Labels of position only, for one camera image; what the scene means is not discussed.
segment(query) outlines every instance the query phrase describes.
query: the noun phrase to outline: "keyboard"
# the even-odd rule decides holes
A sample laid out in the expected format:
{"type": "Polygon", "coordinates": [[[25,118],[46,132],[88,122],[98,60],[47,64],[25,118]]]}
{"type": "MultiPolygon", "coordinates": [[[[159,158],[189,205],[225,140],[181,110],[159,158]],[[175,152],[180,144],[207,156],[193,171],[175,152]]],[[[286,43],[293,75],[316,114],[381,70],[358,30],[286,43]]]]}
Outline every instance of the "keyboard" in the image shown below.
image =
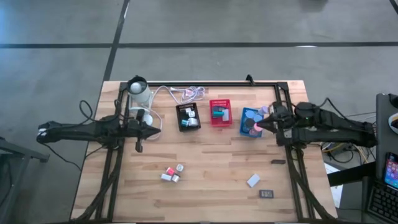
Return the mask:
{"type": "Polygon", "coordinates": [[[366,210],[387,222],[398,223],[398,191],[375,182],[366,210]]]}

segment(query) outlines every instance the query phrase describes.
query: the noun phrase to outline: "black container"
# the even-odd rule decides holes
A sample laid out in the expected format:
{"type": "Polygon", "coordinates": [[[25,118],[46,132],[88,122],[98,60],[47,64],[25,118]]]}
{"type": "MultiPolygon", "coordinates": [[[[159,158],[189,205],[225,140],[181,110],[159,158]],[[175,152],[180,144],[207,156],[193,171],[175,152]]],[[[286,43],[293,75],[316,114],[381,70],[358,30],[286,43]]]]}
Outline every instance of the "black container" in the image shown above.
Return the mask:
{"type": "Polygon", "coordinates": [[[197,108],[197,104],[196,103],[187,103],[184,105],[177,105],[175,106],[175,109],[177,110],[177,119],[178,119],[178,128],[180,128],[181,132],[184,131],[193,131],[193,130],[197,130],[200,128],[200,119],[199,119],[199,112],[198,112],[198,108],[197,108]],[[188,120],[190,117],[188,116],[188,114],[185,112],[185,109],[187,108],[191,108],[192,111],[195,112],[195,119],[198,120],[198,126],[193,127],[193,126],[182,126],[181,125],[181,121],[184,120],[188,120]]]}

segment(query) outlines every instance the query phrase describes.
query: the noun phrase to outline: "blue basket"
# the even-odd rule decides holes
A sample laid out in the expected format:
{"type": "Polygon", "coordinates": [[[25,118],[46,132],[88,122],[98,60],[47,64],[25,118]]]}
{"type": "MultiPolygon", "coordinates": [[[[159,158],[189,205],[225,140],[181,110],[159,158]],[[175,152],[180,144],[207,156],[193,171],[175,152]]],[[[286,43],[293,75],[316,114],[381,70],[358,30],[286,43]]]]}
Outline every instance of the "blue basket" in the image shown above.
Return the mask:
{"type": "Polygon", "coordinates": [[[263,118],[263,115],[259,114],[258,110],[252,109],[252,108],[243,108],[242,119],[241,119],[241,127],[239,129],[239,133],[241,135],[249,136],[249,137],[252,137],[252,138],[261,138],[262,131],[260,131],[257,135],[249,134],[249,130],[248,130],[248,128],[246,128],[246,126],[244,124],[244,121],[247,119],[247,117],[246,117],[246,112],[247,111],[253,111],[256,116],[261,116],[261,118],[263,118]]]}

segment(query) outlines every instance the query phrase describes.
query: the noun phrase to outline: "phone screen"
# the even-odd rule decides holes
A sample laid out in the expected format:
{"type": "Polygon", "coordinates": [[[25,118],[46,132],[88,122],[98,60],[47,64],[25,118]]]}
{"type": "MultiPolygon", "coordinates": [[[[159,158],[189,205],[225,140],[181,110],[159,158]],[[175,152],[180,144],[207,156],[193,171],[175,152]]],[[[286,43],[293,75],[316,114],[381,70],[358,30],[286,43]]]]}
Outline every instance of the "phone screen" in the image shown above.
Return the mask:
{"type": "Polygon", "coordinates": [[[398,156],[391,152],[387,155],[384,181],[391,187],[398,189],[398,156]]]}

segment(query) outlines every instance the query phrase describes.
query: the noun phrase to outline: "black floor line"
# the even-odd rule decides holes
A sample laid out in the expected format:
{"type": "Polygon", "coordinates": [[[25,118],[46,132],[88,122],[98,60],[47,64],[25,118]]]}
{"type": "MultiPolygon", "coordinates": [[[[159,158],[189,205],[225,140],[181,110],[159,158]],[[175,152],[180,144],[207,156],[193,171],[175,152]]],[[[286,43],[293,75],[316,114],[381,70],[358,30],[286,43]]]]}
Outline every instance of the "black floor line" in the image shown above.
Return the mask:
{"type": "Polygon", "coordinates": [[[225,48],[225,47],[398,47],[398,42],[202,42],[121,43],[122,49],[225,48]]]}
{"type": "Polygon", "coordinates": [[[396,11],[396,13],[398,14],[398,5],[396,3],[396,0],[390,0],[390,3],[392,5],[392,7],[394,8],[394,10],[396,11]]]}
{"type": "Polygon", "coordinates": [[[103,81],[109,81],[109,79],[111,78],[114,58],[116,56],[116,51],[118,50],[118,44],[120,41],[120,36],[122,34],[123,24],[126,19],[126,14],[127,14],[127,10],[129,7],[129,3],[130,3],[130,0],[124,0],[124,2],[123,2],[122,11],[120,12],[120,17],[119,17],[118,27],[116,28],[116,32],[114,34],[111,53],[109,54],[108,62],[106,64],[103,81]]]}
{"type": "Polygon", "coordinates": [[[112,44],[0,44],[0,49],[85,49],[110,48],[112,44]]]}

